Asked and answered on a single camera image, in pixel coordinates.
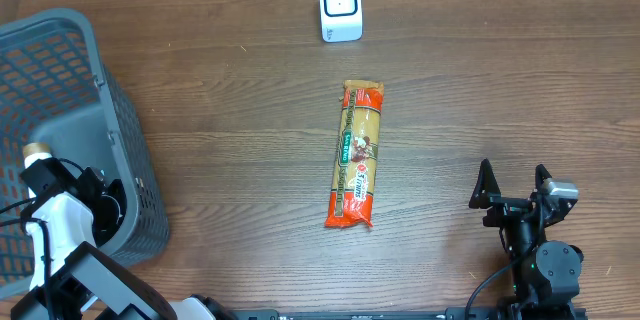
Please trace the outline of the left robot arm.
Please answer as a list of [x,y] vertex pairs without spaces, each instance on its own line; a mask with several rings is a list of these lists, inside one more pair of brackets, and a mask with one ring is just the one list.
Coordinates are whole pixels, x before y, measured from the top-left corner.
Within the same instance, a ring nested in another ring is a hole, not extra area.
[[235,315],[210,297],[169,302],[150,285],[100,251],[89,204],[98,180],[80,178],[54,157],[33,158],[20,174],[33,192],[17,222],[32,238],[35,268],[29,292],[11,309],[12,319],[81,319],[105,304],[101,319],[212,319]]

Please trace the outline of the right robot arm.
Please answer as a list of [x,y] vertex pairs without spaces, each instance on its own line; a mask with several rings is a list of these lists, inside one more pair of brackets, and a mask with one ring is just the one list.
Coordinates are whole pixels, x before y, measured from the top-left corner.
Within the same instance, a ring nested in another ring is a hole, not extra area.
[[[483,209],[483,225],[496,228],[509,262],[472,292],[464,307],[465,319],[585,319],[573,299],[580,293],[584,254],[575,245],[551,241],[546,229],[565,219],[579,200],[578,187],[552,177],[544,165],[535,169],[535,187],[526,198],[501,193],[489,160],[481,162],[469,200],[471,209]],[[473,306],[483,289],[510,273],[513,294],[492,308]]]

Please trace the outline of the orange spaghetti packet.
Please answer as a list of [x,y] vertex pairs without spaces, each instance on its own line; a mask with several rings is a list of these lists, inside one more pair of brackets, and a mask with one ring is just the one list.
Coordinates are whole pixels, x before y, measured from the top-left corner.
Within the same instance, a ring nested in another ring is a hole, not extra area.
[[384,84],[366,80],[344,82],[340,126],[332,176],[329,228],[372,224],[379,157]]

